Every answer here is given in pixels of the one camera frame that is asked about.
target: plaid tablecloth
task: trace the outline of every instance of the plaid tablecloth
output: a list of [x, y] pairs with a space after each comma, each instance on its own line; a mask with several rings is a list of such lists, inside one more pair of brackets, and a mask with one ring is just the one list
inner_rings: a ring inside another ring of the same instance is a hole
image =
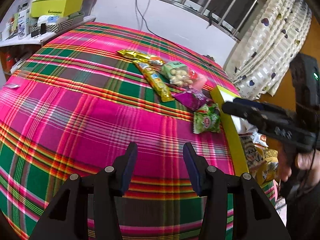
[[[159, 101], [120, 49], [184, 62], [207, 76], [207, 95], [217, 84], [236, 92], [215, 63], [124, 27], [90, 23], [44, 46], [8, 81], [21, 87], [0, 91], [0, 208], [22, 239], [70, 174], [97, 173], [131, 141], [138, 144], [137, 163], [128, 192], [116, 199], [124, 239], [197, 238], [205, 199], [191, 188], [185, 142], [234, 174], [223, 131], [193, 134], [193, 113], [177, 101]], [[274, 202], [272, 185], [265, 192]], [[228, 200], [231, 239], [232, 196]], [[89, 225], [94, 237], [92, 220]]]

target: purple snack package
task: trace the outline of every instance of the purple snack package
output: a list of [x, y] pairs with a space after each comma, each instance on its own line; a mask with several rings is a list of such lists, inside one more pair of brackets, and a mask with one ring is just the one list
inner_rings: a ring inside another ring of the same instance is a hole
[[212, 100], [207, 98], [202, 92], [193, 88], [183, 93], [175, 94], [173, 97], [192, 111], [196, 111], [204, 104], [212, 102]]

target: metal bolt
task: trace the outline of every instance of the metal bolt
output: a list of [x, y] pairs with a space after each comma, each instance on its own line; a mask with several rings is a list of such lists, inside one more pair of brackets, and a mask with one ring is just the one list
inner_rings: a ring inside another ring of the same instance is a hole
[[70, 179], [71, 179], [71, 180], [76, 180], [76, 179], [78, 179], [78, 178], [79, 178], [79, 175], [78, 175], [78, 174], [75, 174], [75, 173], [74, 173], [74, 174], [71, 174], [71, 175], [70, 175]]
[[114, 170], [115, 170], [115, 168], [112, 167], [112, 166], [108, 166], [108, 167], [106, 167], [106, 168], [104, 169], [105, 172], [113, 172]]
[[249, 180], [251, 179], [251, 175], [249, 173], [244, 173], [243, 178]]
[[210, 172], [216, 172], [217, 171], [217, 168], [215, 166], [209, 166], [207, 169]]

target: white shelf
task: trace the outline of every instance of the white shelf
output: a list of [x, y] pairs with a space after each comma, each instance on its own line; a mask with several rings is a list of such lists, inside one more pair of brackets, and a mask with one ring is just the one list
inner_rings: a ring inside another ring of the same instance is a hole
[[58, 37], [59, 35], [66, 33], [76, 27], [79, 27], [80, 25], [88, 22], [94, 22], [96, 19], [95, 16], [87, 16], [84, 17], [83, 21], [74, 24], [66, 29], [63, 29], [60, 32], [57, 33], [45, 33], [43, 35], [39, 35], [36, 38], [31, 38], [31, 34], [29, 34], [26, 38], [19, 40], [18, 36], [13, 37], [12, 39], [8, 39], [6, 41], [0, 41], [0, 47], [7, 47], [7, 46], [14, 46], [14, 45], [22, 45], [22, 44], [37, 44], [37, 45], [43, 45], [46, 41]]

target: white curtain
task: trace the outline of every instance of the white curtain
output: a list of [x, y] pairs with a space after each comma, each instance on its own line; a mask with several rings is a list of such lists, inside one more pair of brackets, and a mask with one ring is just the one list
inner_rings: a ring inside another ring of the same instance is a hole
[[274, 96], [310, 28], [304, 0], [268, 0], [233, 52], [226, 73], [242, 98]]

